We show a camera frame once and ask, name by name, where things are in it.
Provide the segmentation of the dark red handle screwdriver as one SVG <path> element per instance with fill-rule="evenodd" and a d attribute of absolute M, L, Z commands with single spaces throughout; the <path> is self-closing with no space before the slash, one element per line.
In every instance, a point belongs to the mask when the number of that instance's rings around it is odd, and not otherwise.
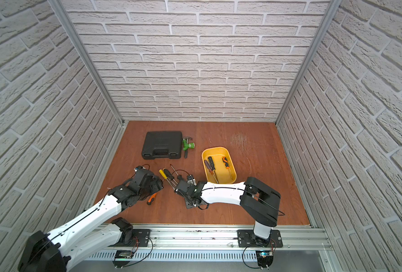
<path fill-rule="evenodd" d="M 218 183 L 218 180 L 217 180 L 215 174 L 213 173 L 210 163 L 207 160 L 204 160 L 204 164 L 205 164 L 206 168 L 208 169 L 209 173 L 213 176 L 214 180 Z"/>

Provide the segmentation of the yellow black phillips screwdriver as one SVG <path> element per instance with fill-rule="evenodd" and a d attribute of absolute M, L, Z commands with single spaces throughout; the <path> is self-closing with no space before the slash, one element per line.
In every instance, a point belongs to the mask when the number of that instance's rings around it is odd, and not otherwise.
<path fill-rule="evenodd" d="M 209 163 L 209 165 L 210 165 L 211 173 L 212 173 L 212 175 L 213 175 L 215 181 L 216 181 L 217 183 L 219 183 L 219 180 L 218 180 L 217 175 L 216 175 L 216 172 L 215 172 L 215 165 L 214 165 L 212 156 L 209 156 L 207 159 L 208 159 L 208 163 Z"/>

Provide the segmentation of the orange black stubby screwdriver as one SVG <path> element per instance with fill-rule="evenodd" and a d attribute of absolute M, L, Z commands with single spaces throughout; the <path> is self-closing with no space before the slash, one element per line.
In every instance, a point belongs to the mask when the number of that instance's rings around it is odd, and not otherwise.
<path fill-rule="evenodd" d="M 230 164 L 228 162 L 227 157 L 226 156 L 222 157 L 222 161 L 224 163 L 225 168 L 228 170 L 230 179 L 233 180 L 232 171 L 230 169 Z"/>

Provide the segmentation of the green black large screwdriver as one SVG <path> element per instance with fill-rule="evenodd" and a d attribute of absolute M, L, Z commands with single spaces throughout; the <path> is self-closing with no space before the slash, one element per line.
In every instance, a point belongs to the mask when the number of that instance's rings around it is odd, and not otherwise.
<path fill-rule="evenodd" d="M 183 176 L 178 173 L 178 171 L 174 168 L 174 166 L 173 166 L 172 164 L 170 164 L 170 166 L 171 166 L 171 168 L 172 168 L 172 170 L 173 170 L 173 173 L 176 174 L 177 181 L 178 181 L 178 182 L 180 182 L 180 181 L 185 181 L 185 179 L 183 178 Z"/>

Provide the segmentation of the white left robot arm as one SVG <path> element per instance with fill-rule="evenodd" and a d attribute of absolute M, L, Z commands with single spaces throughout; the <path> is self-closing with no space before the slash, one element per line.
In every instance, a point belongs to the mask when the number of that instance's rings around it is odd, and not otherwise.
<path fill-rule="evenodd" d="M 47 232 L 37 231 L 25 244 L 18 271 L 68 272 L 78 263 L 111 245 L 138 248 L 133 225 L 117 215 L 163 189 L 150 170 L 138 167 L 132 177 L 111 188 L 87 211 Z"/>

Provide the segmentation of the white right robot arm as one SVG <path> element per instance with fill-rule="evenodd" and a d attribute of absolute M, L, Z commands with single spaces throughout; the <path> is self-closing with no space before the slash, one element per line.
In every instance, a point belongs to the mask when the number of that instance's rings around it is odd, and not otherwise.
<path fill-rule="evenodd" d="M 212 204 L 242 207 L 255 220 L 252 237 L 258 244 L 268 242 L 278 217 L 284 215 L 280 211 L 280 193 L 254 177 L 234 184 L 200 181 L 194 185 L 181 180 L 174 192 L 185 199 L 188 209 L 205 210 Z"/>

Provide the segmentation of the small orange screwdriver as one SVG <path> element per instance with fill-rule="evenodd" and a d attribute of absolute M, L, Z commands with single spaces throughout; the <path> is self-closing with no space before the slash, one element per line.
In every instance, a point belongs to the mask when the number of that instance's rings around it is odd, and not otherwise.
<path fill-rule="evenodd" d="M 157 192 L 154 193 L 154 194 L 152 194 L 152 195 L 149 197 L 149 199 L 148 199 L 148 201 L 147 201 L 147 205 L 148 205 L 148 206 L 151 206 L 151 205 L 154 203 L 156 197 L 157 197 Z"/>

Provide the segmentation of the black yellow-capped screwdriver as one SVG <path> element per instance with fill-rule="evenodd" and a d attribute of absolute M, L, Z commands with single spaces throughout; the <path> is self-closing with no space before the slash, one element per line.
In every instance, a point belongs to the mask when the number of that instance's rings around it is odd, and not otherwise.
<path fill-rule="evenodd" d="M 164 168 L 163 170 L 164 175 L 166 176 L 166 179 L 170 182 L 170 185 L 173 187 L 173 189 L 176 189 L 178 182 L 175 180 L 175 178 L 172 176 L 172 174 Z"/>

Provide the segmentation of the yellow plastic storage box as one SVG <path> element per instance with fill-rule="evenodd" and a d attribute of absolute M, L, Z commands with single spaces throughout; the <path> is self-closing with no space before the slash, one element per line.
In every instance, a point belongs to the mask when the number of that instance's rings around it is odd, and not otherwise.
<path fill-rule="evenodd" d="M 206 168 L 204 164 L 204 160 L 208 161 L 208 157 L 212 156 L 213 162 L 215 165 L 215 172 L 217 175 L 217 178 L 219 180 L 219 184 L 232 184 L 236 182 L 237 180 L 237 173 L 235 170 L 235 167 L 233 165 L 231 156 L 229 151 L 225 147 L 212 147 L 205 149 L 202 153 L 202 162 L 203 162 L 203 167 L 204 167 L 204 172 L 206 175 L 206 179 L 208 182 L 212 182 L 217 184 L 217 182 L 214 180 L 213 176 L 209 173 L 208 169 Z M 224 163 L 222 161 L 222 157 L 226 156 L 228 159 L 228 162 L 230 164 L 230 169 L 232 171 L 232 176 L 233 180 L 230 179 L 228 170 L 225 168 Z"/>

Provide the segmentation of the black plastic tool case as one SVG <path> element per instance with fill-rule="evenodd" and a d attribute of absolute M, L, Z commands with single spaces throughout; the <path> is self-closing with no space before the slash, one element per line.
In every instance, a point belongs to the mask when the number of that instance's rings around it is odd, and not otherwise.
<path fill-rule="evenodd" d="M 145 160 L 180 159 L 182 139 L 181 131 L 149 131 L 145 135 L 141 155 Z"/>

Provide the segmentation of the left controller board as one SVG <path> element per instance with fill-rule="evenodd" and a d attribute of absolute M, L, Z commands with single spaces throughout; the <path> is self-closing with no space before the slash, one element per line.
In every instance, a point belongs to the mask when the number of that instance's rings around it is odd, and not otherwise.
<path fill-rule="evenodd" d="M 128 266 L 133 259 L 134 253 L 131 250 L 118 250 L 114 256 L 113 265 L 117 269 Z"/>

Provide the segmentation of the controller board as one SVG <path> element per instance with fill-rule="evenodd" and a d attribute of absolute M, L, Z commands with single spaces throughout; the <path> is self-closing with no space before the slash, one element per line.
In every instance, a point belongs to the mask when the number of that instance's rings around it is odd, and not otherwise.
<path fill-rule="evenodd" d="M 131 250 L 118 250 L 114 256 L 113 265 L 117 269 L 128 266 L 133 259 L 134 253 Z"/>
<path fill-rule="evenodd" d="M 257 250 L 255 254 L 259 268 L 269 269 L 274 261 L 274 253 L 272 251 Z"/>

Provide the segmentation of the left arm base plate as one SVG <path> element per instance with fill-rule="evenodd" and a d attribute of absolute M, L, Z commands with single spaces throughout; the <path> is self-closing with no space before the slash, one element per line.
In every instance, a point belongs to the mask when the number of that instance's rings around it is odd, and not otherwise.
<path fill-rule="evenodd" d="M 150 242 L 150 229 L 133 229 L 130 233 L 124 233 L 114 247 L 148 247 Z"/>

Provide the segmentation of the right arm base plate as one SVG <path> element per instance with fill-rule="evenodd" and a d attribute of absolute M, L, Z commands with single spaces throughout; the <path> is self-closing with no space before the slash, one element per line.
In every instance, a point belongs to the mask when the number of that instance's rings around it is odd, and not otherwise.
<path fill-rule="evenodd" d="M 271 230 L 267 239 L 260 238 L 253 230 L 237 230 L 237 241 L 240 248 L 246 247 L 274 247 L 282 248 L 283 240 L 279 230 Z"/>

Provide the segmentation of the aluminium frame post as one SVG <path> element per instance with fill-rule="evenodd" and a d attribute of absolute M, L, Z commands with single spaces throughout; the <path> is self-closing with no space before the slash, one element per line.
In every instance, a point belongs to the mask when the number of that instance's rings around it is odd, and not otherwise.
<path fill-rule="evenodd" d="M 293 82 L 293 85 L 292 85 L 292 87 L 286 97 L 286 100 L 278 114 L 278 118 L 275 121 L 276 125 L 279 125 L 279 123 L 283 119 L 284 115 L 286 114 L 286 110 L 287 110 L 288 106 L 290 105 L 295 92 L 297 91 L 298 85 L 301 82 L 301 80 L 304 78 L 305 73 L 307 72 L 308 68 L 310 67 L 311 62 L 321 44 L 321 41 L 323 40 L 325 34 L 327 33 L 327 31 L 330 27 L 330 24 L 339 9 L 341 2 L 342 2 L 342 0 L 330 1 L 329 5 L 326 9 L 326 12 L 325 12 L 324 16 L 322 17 L 321 24 L 319 25 L 319 27 L 314 35 L 314 38 L 310 44 L 308 52 L 306 53 L 306 55 L 304 57 L 303 63 L 300 66 L 300 69 Z"/>
<path fill-rule="evenodd" d="M 70 38 L 74 48 L 76 49 L 77 53 L 79 54 L 81 60 L 83 61 L 85 67 L 87 68 L 88 72 L 90 73 L 93 81 L 97 85 L 97 88 L 101 95 L 103 96 L 104 100 L 107 102 L 110 111 L 116 118 L 117 122 L 120 126 L 124 126 L 124 119 L 122 118 L 119 110 L 117 109 L 114 101 L 112 100 L 109 91 L 107 90 L 105 83 L 103 82 L 101 76 L 99 75 L 98 70 L 96 69 L 90 54 L 87 52 L 85 45 L 83 44 L 80 35 L 77 33 L 75 26 L 67 11 L 65 10 L 62 1 L 59 0 L 50 0 L 49 4 L 53 9 L 56 17 L 60 21 L 61 25 L 64 27 L 67 36 Z"/>

